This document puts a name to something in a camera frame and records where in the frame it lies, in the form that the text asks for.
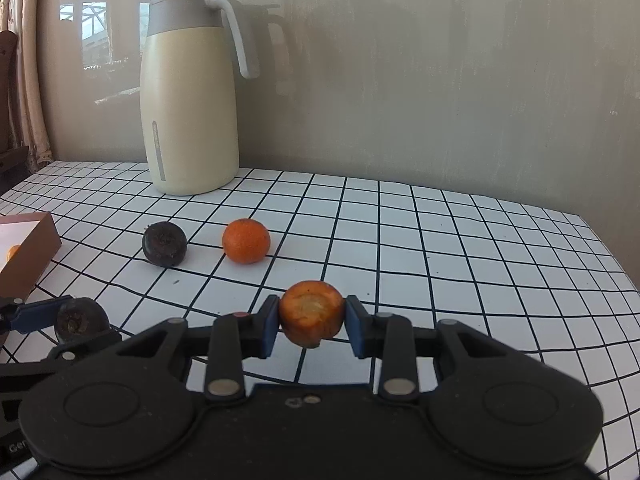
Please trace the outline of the cut carrot chunk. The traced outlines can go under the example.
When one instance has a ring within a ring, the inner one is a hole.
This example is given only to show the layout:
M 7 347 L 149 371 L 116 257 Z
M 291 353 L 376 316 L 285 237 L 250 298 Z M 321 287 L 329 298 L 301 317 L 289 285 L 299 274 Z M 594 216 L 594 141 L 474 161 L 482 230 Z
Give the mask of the cut carrot chunk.
M 326 282 L 299 282 L 280 298 L 279 318 L 289 341 L 302 348 L 318 348 L 322 341 L 340 332 L 345 299 Z

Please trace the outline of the dark round fruit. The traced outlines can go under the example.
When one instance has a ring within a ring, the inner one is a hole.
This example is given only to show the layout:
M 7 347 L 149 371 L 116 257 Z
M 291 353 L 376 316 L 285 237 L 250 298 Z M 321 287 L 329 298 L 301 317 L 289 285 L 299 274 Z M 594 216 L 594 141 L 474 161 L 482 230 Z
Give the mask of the dark round fruit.
M 142 250 L 146 260 L 163 268 L 182 263 L 187 247 L 186 234 L 180 226 L 169 221 L 151 224 L 142 236 Z

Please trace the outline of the small orange tangerine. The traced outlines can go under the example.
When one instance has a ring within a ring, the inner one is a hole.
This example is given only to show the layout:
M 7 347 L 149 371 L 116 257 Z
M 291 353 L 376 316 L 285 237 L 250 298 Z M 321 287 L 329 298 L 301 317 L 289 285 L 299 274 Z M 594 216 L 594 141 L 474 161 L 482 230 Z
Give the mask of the small orange tangerine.
M 6 262 L 9 262 L 17 254 L 20 248 L 21 248 L 20 244 L 11 246 L 6 252 Z

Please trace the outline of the brown cardboard tray box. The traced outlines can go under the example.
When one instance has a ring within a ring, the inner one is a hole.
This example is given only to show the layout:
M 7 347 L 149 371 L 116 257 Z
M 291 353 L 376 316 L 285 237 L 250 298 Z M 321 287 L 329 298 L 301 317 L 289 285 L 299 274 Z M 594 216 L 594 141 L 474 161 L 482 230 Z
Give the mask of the brown cardboard tray box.
M 6 252 L 16 244 L 21 245 L 20 250 L 6 262 Z M 2 217 L 1 296 L 26 300 L 61 246 L 50 212 Z

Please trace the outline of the orange tangerine on table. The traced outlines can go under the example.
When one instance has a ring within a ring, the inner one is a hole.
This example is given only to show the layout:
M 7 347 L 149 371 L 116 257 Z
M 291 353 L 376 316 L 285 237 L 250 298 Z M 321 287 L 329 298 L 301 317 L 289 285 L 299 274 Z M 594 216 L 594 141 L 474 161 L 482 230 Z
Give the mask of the orange tangerine on table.
M 224 253 L 237 264 L 253 264 L 262 261 L 268 254 L 270 245 L 269 231 L 254 219 L 234 220 L 222 233 Z

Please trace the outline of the wooden sofa with tufted cushion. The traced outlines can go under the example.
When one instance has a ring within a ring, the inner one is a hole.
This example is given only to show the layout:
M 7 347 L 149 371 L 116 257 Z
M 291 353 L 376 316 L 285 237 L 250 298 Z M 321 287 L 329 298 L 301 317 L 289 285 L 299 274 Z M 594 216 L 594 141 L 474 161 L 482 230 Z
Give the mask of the wooden sofa with tufted cushion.
M 9 191 L 28 176 L 29 148 L 20 140 L 14 118 L 16 90 L 16 50 L 18 38 L 14 32 L 1 32 L 1 193 Z

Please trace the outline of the cream thermos jug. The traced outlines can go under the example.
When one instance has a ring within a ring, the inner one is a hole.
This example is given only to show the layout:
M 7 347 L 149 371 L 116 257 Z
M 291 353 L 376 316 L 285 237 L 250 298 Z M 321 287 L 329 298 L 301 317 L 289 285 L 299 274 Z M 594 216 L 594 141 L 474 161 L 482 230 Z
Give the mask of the cream thermos jug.
M 239 1 L 151 1 L 140 110 L 146 161 L 160 192 L 203 194 L 235 177 L 240 151 L 234 77 L 259 74 Z

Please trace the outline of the beige floral curtain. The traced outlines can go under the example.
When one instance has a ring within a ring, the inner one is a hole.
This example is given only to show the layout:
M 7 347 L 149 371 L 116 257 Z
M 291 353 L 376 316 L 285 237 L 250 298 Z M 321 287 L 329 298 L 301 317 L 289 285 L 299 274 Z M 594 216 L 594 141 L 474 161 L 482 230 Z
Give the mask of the beige floral curtain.
M 37 10 L 38 0 L 1 0 L 1 29 L 17 38 L 9 68 L 10 142 L 28 148 L 32 172 L 53 162 L 38 74 Z

